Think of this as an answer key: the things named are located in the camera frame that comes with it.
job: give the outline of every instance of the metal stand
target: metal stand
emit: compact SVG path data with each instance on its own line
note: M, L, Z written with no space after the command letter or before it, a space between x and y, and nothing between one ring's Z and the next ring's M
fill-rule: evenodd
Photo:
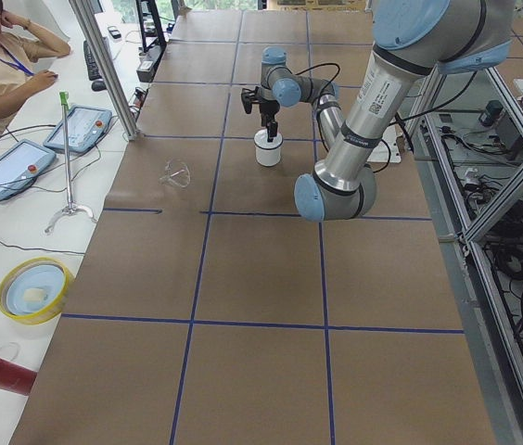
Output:
M66 165L66 193L68 195L68 205L62 210L58 211L54 216L49 220L49 224L45 228L46 234L51 234L54 231L57 221L64 216L74 216L76 213L83 211L88 215L93 223L96 223L95 215L90 207L83 206L81 204L76 204L74 202L74 196L72 194L72 179L71 179L71 169L70 169L70 142L68 141L68 93L60 92L59 99L61 101L62 114L63 114L63 124L62 128L64 130L64 162Z

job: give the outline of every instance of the blue lanyard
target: blue lanyard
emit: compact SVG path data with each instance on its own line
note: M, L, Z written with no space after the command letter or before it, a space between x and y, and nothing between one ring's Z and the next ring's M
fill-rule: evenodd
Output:
M27 76L34 76L35 75L34 72L29 70L27 67L25 67L20 62L20 60L18 60L16 57L14 57L14 55L10 51L8 51L5 46L3 46L2 44L0 44L0 46L2 47L2 49L4 49L4 51L6 51L6 54L8 54L10 56L10 58L12 59L12 62L8 62L7 60L3 60L0 57L0 61L2 63L6 63L9 67L14 68L15 70L20 70L20 71L24 72Z

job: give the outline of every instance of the man's arm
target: man's arm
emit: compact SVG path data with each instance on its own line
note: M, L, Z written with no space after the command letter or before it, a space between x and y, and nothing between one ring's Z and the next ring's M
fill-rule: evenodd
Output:
M43 70L10 93L0 95L0 119L19 111L29 97L49 88L55 83L56 78L57 74L53 71Z
M34 23L31 19L25 19L24 17L4 10L2 12L2 25L7 28L13 28L18 25L34 35L39 40L41 46L37 51L37 58L64 57L70 53L70 46L66 42L47 28Z

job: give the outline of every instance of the man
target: man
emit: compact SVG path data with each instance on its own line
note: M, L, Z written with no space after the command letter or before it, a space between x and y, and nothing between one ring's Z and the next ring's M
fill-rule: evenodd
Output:
M37 41L2 32L3 26L20 26ZM5 11L0 0L0 133L29 97L49 88L57 79L53 71L32 72L32 62L69 53L66 42L30 19Z

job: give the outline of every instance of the man's hand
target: man's hand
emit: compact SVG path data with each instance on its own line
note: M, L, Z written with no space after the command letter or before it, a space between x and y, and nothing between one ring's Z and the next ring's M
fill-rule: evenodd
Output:
M15 25L24 26L28 22L24 17L18 16L10 11L2 11L2 26L14 28Z
M33 93L39 93L53 85L57 80L57 74L53 71L42 70L37 72L28 81L27 85L31 87Z

